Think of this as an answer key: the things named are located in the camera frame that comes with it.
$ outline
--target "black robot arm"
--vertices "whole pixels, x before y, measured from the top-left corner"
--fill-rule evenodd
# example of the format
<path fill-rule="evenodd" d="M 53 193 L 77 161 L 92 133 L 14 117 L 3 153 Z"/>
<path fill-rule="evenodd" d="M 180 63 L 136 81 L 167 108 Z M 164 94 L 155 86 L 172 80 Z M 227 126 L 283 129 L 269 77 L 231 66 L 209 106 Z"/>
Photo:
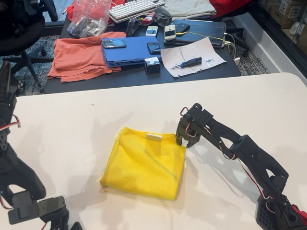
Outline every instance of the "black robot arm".
<path fill-rule="evenodd" d="M 272 226 L 273 230 L 294 230 L 298 227 L 300 230 L 307 230 L 304 224 L 305 212 L 300 212 L 298 209 L 296 211 L 287 197 L 282 194 L 289 174 L 270 154 L 261 149 L 248 135 L 241 136 L 214 120 L 213 115 L 203 110 L 200 104 L 194 104 L 185 114 L 182 114 L 184 109 L 187 108 L 183 108 L 180 112 L 182 118 L 176 131 L 177 144 L 182 145 L 184 138 L 188 141 L 187 148 L 189 148 L 203 136 L 227 159 L 239 159 L 243 162 L 258 183 L 262 196 L 259 199 L 257 215 L 257 222 L 261 227 L 266 230 L 270 230 Z M 222 138 L 230 140 L 233 143 L 232 146 L 226 147 Z"/>
<path fill-rule="evenodd" d="M 8 212 L 11 224 L 41 218 L 51 222 L 50 230 L 68 230 L 69 211 L 64 197 L 45 198 L 46 189 L 37 174 L 21 159 L 7 141 L 9 127 L 20 126 L 20 121 L 11 122 L 16 105 L 16 96 L 10 92 L 11 68 L 4 62 L 0 69 L 0 199 L 3 197 L 12 208 Z M 9 185 L 14 184 L 24 191 L 13 193 Z M 76 222 L 71 230 L 82 230 Z"/>

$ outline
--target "paper sheet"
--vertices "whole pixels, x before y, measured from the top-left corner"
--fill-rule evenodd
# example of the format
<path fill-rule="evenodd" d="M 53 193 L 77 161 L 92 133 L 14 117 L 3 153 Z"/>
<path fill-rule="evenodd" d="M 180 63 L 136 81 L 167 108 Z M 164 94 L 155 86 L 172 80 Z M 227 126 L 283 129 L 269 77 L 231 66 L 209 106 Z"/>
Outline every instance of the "paper sheet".
<path fill-rule="evenodd" d="M 198 71 L 209 69 L 226 62 L 215 52 L 209 38 L 204 38 L 186 46 L 162 49 L 161 57 L 165 68 L 174 78 L 197 73 Z M 201 65 L 183 69 L 171 69 L 176 65 L 180 65 L 182 62 L 199 57 L 202 58 Z"/>

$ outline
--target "gray cloth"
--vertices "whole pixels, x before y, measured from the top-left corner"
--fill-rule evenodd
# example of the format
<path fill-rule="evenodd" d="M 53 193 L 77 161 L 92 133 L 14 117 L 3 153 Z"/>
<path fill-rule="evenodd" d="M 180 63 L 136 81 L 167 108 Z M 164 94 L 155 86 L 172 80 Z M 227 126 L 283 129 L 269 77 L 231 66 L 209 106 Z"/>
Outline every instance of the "gray cloth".
<path fill-rule="evenodd" d="M 165 3 L 165 9 L 172 15 L 172 20 L 216 15 L 209 0 L 165 0 Z"/>

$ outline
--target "plastic bag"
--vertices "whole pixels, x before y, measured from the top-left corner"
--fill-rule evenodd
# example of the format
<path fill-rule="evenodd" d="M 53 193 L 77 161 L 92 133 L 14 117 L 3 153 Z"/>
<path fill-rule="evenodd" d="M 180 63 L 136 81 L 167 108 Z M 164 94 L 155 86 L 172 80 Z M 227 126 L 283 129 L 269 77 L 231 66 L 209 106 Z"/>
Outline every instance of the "plastic bag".
<path fill-rule="evenodd" d="M 107 27 L 111 0 L 76 0 L 67 31 L 74 37 L 99 36 Z"/>
<path fill-rule="evenodd" d="M 134 32 L 137 31 L 140 23 L 141 23 L 140 17 L 132 18 L 132 19 L 129 20 L 128 26 L 127 26 L 127 29 L 126 29 L 127 37 L 132 36 L 134 34 Z"/>
<path fill-rule="evenodd" d="M 156 22 L 159 26 L 166 27 L 171 24 L 172 16 L 166 9 L 158 7 L 154 13 Z"/>

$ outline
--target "red bag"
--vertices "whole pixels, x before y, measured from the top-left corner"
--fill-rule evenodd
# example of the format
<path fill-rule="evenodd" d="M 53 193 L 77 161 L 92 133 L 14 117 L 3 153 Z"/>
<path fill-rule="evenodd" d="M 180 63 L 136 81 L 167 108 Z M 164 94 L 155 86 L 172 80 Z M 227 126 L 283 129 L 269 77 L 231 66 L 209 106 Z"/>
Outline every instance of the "red bag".
<path fill-rule="evenodd" d="M 216 10 L 216 15 L 213 16 L 213 18 L 221 17 L 235 11 L 251 1 L 252 0 L 210 0 L 211 5 Z"/>

